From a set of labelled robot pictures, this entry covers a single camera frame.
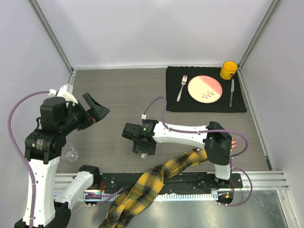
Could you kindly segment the clear nail polish bottle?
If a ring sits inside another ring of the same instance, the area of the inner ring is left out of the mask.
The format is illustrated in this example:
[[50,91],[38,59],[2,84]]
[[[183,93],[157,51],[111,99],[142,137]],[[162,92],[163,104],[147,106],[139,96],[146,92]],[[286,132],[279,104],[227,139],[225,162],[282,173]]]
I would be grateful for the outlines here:
[[148,154],[146,154],[146,153],[142,153],[142,154],[141,154],[141,158],[142,158],[142,159],[145,159],[147,156],[148,156]]

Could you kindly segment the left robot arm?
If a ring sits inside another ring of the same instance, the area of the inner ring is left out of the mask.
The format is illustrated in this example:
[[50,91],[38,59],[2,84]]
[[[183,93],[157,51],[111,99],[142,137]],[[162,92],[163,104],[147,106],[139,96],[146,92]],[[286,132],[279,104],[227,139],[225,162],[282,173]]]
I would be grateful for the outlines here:
[[54,197],[55,175],[66,137],[74,130],[84,130],[101,121],[110,110],[86,93],[84,107],[70,93],[55,93],[40,106],[35,130],[25,139],[20,157],[29,172],[26,211],[16,228],[65,228],[75,203],[88,188],[101,184],[98,167],[83,165],[69,186]]

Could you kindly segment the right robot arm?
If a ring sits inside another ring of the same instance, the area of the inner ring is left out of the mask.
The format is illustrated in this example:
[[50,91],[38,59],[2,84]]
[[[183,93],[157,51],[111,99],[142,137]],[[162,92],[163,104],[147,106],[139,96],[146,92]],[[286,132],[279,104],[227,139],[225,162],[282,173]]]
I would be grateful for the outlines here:
[[216,185],[224,188],[232,181],[232,136],[217,122],[193,127],[147,119],[141,124],[126,123],[122,137],[133,141],[133,152],[144,157],[154,155],[158,143],[177,143],[204,149],[208,160],[214,164]]

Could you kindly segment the mannequin hand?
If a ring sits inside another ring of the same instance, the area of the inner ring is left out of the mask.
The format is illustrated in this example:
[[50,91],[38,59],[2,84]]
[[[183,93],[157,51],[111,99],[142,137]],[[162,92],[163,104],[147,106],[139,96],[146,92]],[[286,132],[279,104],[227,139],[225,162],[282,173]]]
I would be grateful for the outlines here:
[[236,148],[236,146],[237,146],[237,141],[232,140],[232,142],[231,142],[231,149],[230,149],[230,151],[233,151],[233,150]]

